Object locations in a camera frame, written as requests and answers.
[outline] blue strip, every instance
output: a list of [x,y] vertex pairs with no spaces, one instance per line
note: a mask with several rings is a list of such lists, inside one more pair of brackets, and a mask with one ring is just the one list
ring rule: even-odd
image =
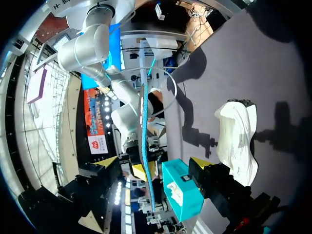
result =
[[151,75],[152,69],[153,69],[153,67],[154,67],[155,62],[156,62],[156,58],[153,60],[152,65],[151,65],[151,69],[150,69],[150,71],[148,72],[147,76],[150,76],[150,75]]
[[142,121],[142,157],[144,161],[145,173],[147,176],[148,185],[151,192],[152,199],[152,211],[155,211],[155,198],[154,198],[154,190],[152,185],[152,176],[150,172],[150,168],[148,166],[147,160],[147,149],[146,149],[146,129],[147,129],[147,115],[148,115],[148,85],[144,84],[144,103],[143,103],[143,121]]

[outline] white cloth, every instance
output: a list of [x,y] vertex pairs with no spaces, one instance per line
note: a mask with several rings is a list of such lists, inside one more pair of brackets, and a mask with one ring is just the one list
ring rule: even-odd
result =
[[177,186],[175,182],[171,182],[167,185],[167,188],[171,190],[171,198],[177,202],[179,206],[183,205],[183,192]]
[[220,138],[216,153],[230,168],[230,174],[244,186],[250,186],[258,170],[250,142],[256,131],[255,105],[245,107],[240,102],[227,102],[214,114],[220,120]]

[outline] red object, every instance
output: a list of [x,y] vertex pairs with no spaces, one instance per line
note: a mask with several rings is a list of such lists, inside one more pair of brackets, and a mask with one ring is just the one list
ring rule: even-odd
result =
[[35,37],[42,43],[45,43],[56,34],[68,28],[66,17],[55,17],[52,13],[43,21],[35,33]]
[[248,218],[243,218],[242,221],[239,223],[239,225],[235,228],[235,230],[238,230],[250,223],[250,220]]
[[97,141],[93,141],[92,142],[92,147],[95,149],[98,149],[98,142]]

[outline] gray floor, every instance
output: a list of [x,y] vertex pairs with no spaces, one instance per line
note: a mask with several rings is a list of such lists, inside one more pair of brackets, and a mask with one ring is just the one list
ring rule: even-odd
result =
[[[269,10],[249,12],[225,23],[173,73],[177,102],[165,112],[169,159],[188,164],[195,156],[219,162],[214,113],[228,99],[249,99],[258,115],[254,156],[259,169],[252,196],[266,192],[279,197],[281,205],[290,205],[302,192],[311,162],[305,67],[291,35]],[[173,98],[170,79],[162,91],[167,106]],[[276,224],[283,214],[273,215],[266,224]],[[228,225],[209,200],[200,217],[215,234]]]

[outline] banner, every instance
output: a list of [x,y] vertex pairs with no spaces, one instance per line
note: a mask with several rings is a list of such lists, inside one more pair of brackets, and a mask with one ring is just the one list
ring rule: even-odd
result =
[[97,89],[84,90],[84,113],[91,154],[107,154],[101,103],[104,95]]

